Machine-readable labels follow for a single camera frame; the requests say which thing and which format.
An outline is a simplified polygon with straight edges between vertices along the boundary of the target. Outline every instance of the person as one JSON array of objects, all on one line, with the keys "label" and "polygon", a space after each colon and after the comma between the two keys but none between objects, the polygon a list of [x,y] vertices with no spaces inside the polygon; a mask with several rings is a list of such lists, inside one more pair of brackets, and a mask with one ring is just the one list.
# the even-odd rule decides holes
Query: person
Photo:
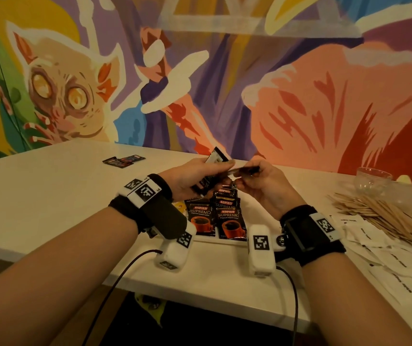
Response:
[{"label": "person", "polygon": [[[194,158],[159,174],[175,201],[195,196],[190,186],[234,165]],[[266,161],[237,188],[275,219],[305,204],[284,173]],[[40,246],[0,274],[0,345],[47,345],[110,274],[137,239],[136,222],[107,207]],[[330,345],[412,346],[412,330],[343,253],[304,264],[302,275],[314,321]]]}]

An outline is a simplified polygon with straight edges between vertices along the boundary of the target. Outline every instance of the black and white square marker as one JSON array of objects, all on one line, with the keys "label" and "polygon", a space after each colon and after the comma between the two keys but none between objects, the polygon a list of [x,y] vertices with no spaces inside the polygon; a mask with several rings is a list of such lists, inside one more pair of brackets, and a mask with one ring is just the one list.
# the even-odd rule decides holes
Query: black and white square marker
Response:
[{"label": "black and white square marker", "polygon": [[255,235],[253,238],[255,250],[270,250],[268,237],[266,235]]},{"label": "black and white square marker", "polygon": [[185,246],[187,249],[190,246],[191,241],[192,241],[192,235],[188,232],[183,233],[182,236],[177,239],[177,242],[180,245]]},{"label": "black and white square marker", "polygon": [[321,226],[321,228],[323,229],[325,233],[329,233],[335,230],[334,227],[331,226],[331,223],[329,223],[327,219],[319,219],[316,221]]},{"label": "black and white square marker", "polygon": [[137,187],[138,185],[140,185],[142,183],[141,180],[139,179],[133,179],[131,182],[129,182],[127,185],[125,185],[124,187],[133,190],[135,187]]},{"label": "black and white square marker", "polygon": [[149,185],[143,185],[135,191],[135,194],[144,202],[147,202],[155,194],[155,191],[151,189]]},{"label": "black and white square marker", "polygon": [[160,265],[163,265],[164,267],[169,268],[169,269],[177,269],[176,266],[174,266],[173,264],[169,263],[168,261],[163,261],[163,262],[160,262],[159,264],[160,264]]}]

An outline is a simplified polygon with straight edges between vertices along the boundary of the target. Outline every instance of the black wristband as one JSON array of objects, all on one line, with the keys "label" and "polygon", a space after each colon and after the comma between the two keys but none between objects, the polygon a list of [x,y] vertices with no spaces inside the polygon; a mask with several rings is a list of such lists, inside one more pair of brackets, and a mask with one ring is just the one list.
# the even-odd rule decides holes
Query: black wristband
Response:
[{"label": "black wristband", "polygon": [[137,224],[139,234],[145,232],[145,229],[153,227],[153,223],[148,219],[145,213],[131,203],[127,197],[117,196],[110,202],[110,204],[108,204],[108,206],[114,208],[120,214],[131,220],[134,220]]},{"label": "black wristband", "polygon": [[172,202],[172,191],[168,183],[159,174],[151,173],[148,176],[153,182],[161,187],[161,194],[163,194],[163,197]]},{"label": "black wristband", "polygon": [[[281,217],[280,224],[281,227],[284,229],[285,228],[285,222],[294,219],[294,218],[304,218],[308,217],[311,214],[315,214],[317,210],[309,205],[301,205],[298,206],[294,209],[291,209],[288,211],[286,214],[284,214]],[[332,252],[339,252],[339,253],[345,253],[345,248],[344,245],[341,243],[340,240],[335,240],[333,242],[328,242],[326,244],[322,244],[320,246],[317,246],[313,248],[313,250],[302,252],[299,248],[299,245],[296,243],[295,238],[293,238],[290,234],[290,231],[285,231],[287,235],[287,243],[286,243],[286,250],[288,250],[286,254],[289,254],[289,257],[294,258],[296,261],[298,261],[301,265],[301,267],[305,266],[306,264],[315,261],[316,259],[326,255],[330,254]]]}]

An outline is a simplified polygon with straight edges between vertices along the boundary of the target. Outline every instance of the tabletop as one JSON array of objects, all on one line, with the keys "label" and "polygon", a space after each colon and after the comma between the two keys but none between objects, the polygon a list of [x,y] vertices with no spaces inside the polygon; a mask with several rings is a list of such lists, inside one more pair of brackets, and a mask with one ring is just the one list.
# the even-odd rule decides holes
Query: tabletop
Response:
[{"label": "tabletop", "polygon": [[[102,163],[139,154],[146,160],[120,169]],[[117,190],[136,176],[158,173],[198,157],[195,154],[75,139],[0,159],[0,259],[18,261],[43,243],[108,205]],[[244,161],[237,161],[242,166]],[[325,215],[336,210],[326,197],[352,192],[353,176],[279,167],[306,202]],[[247,226],[272,219],[254,199],[241,194]],[[113,284],[128,263],[161,240],[140,235],[113,269],[105,284]],[[267,278],[249,274],[246,247],[195,242],[182,271],[156,267],[148,254],[128,270],[118,287],[185,303],[286,329],[292,329],[294,294],[287,277],[277,271]],[[400,306],[368,272],[357,254],[347,255],[412,327],[412,306]],[[292,259],[281,263],[293,276],[299,296],[299,332],[313,330],[301,268]]]}]

